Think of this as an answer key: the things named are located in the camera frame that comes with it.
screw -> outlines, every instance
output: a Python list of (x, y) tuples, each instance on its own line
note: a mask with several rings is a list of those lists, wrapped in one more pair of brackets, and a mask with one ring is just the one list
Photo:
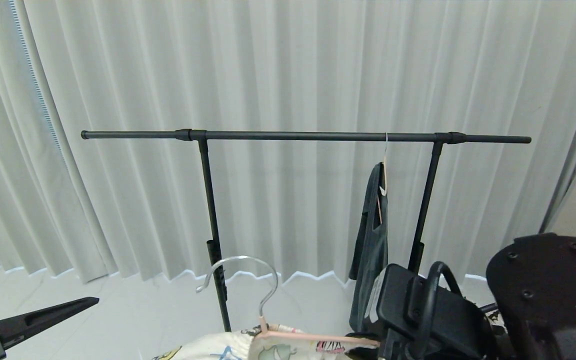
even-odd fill
[(576, 251), (576, 243), (570, 243), (570, 250)]
[(522, 297), (524, 300), (532, 299), (533, 296), (535, 296), (535, 294), (533, 294), (533, 292), (530, 291), (530, 290), (523, 290), (523, 291), (521, 292), (521, 297)]

clothes rack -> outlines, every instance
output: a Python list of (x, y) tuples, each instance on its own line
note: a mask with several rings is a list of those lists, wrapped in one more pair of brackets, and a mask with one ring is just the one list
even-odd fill
[[(410, 249), (407, 268), (419, 272), (424, 243), (421, 236), (426, 222), (430, 195), (435, 183), (437, 166), (442, 148), (445, 144), (461, 144), (464, 142), (496, 143), (496, 144), (529, 144), (528, 136), (503, 135), (468, 135), (461, 132), (434, 133), (397, 133), (397, 132), (297, 132), (297, 131), (212, 131), (198, 129), (180, 129), (172, 131), (87, 131), (81, 132), (81, 137), (87, 139), (177, 139), (180, 141), (196, 141), (201, 155), (201, 169), (205, 185), (206, 201), (212, 239), (206, 242), (210, 264), (214, 265), (222, 259), (222, 248), (219, 240), (217, 212), (215, 210), (215, 194), (213, 193), (213, 178), (211, 176), (210, 158), (208, 157), (209, 140), (245, 140), (245, 141), (352, 141), (352, 142), (431, 142), (432, 155), (428, 174), (423, 187), (423, 196), (419, 216), (414, 230), (413, 244)], [(228, 314), (227, 289), (224, 281), (224, 269), (214, 272), (214, 282), (217, 289), (217, 300), (221, 310), (221, 319), (225, 331), (231, 331), (231, 321)]]

garment tag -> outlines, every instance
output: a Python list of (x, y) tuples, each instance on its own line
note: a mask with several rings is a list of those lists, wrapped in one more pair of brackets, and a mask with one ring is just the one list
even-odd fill
[(375, 278), (372, 283), (372, 291), (370, 291), (370, 299), (368, 300), (368, 306), (366, 306), (366, 312), (363, 318), (366, 319), (370, 317), (370, 322), (375, 323), (378, 319), (377, 317), (377, 301), (379, 295), (382, 293), (382, 283), (384, 282), (384, 277), (386, 276), (386, 268), (382, 269), (379, 276)]

white floor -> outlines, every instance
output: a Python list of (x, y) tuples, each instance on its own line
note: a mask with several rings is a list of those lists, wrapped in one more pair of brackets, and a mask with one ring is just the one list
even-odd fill
[[(46, 271), (28, 275), (23, 269), (0, 269), (0, 319), (82, 297), (98, 297), (98, 305), (67, 319), (7, 351), (8, 358), (35, 360), (150, 359), (195, 338), (223, 331), (214, 286), (195, 293), (203, 279), (186, 273), (173, 281), (163, 276), (105, 276), (82, 284), (73, 271), (57, 278)], [(270, 279), (240, 273), (228, 281), (228, 309), (233, 330), (258, 323), (259, 300)], [(334, 276), (315, 280), (295, 275), (279, 287), (264, 308), (269, 322), (330, 335), (350, 332), (348, 312), (354, 285)], [(466, 298), (478, 305), (493, 298), (485, 282), (467, 278)]]

black horizontal rod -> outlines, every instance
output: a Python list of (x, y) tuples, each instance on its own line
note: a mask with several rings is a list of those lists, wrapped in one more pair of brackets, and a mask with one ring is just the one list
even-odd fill
[(357, 141), (357, 142), (462, 142), (528, 144), (528, 136), (467, 135), (461, 132), (401, 133), (401, 132), (306, 132), (306, 131), (211, 131), (181, 129), (173, 131), (87, 131), (83, 139), (179, 139), (248, 140), (248, 141)]

